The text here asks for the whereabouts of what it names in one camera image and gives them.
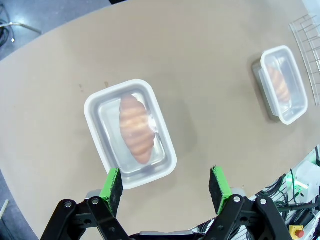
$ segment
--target bolt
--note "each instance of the bolt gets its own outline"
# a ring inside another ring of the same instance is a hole
[[[70,201],[67,201],[64,205],[66,208],[70,208],[72,206],[72,203]]]
[[[235,196],[235,197],[233,198],[233,201],[235,201],[236,203],[238,203],[238,202],[240,202],[240,201],[241,201],[241,199],[240,199],[240,197]]]
[[[265,205],[265,204],[267,204],[267,200],[265,200],[264,198],[262,198],[262,199],[260,200],[260,203],[261,203],[262,205]]]
[[[99,203],[99,199],[98,198],[95,198],[92,200],[92,204],[93,205],[97,205]]]

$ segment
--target clear plastic food container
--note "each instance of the clear plastic food container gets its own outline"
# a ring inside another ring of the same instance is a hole
[[[265,51],[252,66],[273,115],[292,124],[308,109],[308,99],[295,57],[287,46]]]
[[[177,156],[155,93],[140,79],[91,95],[84,114],[107,173],[120,168],[124,189],[169,175]]]

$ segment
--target gray concrete floor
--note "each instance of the gray concrete floor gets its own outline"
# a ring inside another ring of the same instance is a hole
[[[111,5],[108,0],[0,0],[1,2],[5,5],[11,22],[30,25],[42,30],[44,34],[69,21]],[[0,15],[0,19],[7,21],[4,12]],[[37,33],[20,26],[14,26],[13,30],[15,42],[11,42],[10,33],[8,41],[0,47],[0,61],[39,37]],[[37,240],[16,205],[0,171],[0,208],[6,199],[9,199],[9,204],[0,221],[0,240]]]
[[[108,0],[0,0],[11,22],[20,22],[42,30],[45,34],[83,15],[110,6]],[[7,20],[4,12],[0,19]],[[20,26],[12,27],[15,42],[9,40],[0,48],[0,60],[28,44],[39,35]]]

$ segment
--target bread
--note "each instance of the bread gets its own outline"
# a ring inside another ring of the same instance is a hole
[[[291,100],[291,95],[285,77],[279,70],[272,66],[267,66],[267,71],[279,102],[288,103]]]
[[[156,135],[149,127],[145,106],[132,95],[121,99],[120,132],[135,160],[140,164],[147,164]]]

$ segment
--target table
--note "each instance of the table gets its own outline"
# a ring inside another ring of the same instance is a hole
[[[128,234],[186,230],[214,217],[214,165],[251,196],[304,159],[320,142],[320,108],[288,24],[305,14],[299,0],[131,0],[1,61],[0,167],[36,235],[60,200],[79,203],[103,186],[84,103],[130,79],[154,89],[178,163],[169,176],[124,192],[118,220]],[[251,71],[280,45],[292,49],[309,100],[289,126],[268,117]]]

